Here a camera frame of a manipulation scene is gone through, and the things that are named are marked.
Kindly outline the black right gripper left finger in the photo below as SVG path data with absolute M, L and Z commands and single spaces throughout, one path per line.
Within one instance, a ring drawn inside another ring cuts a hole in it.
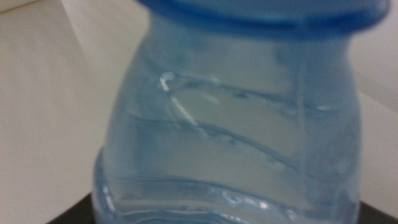
M 95 224 L 91 194 L 84 196 L 71 208 L 50 220 L 47 224 Z

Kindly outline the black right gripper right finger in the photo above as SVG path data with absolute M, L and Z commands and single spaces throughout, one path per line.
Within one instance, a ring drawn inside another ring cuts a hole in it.
M 398 224 L 397 218 L 361 202 L 359 224 Z

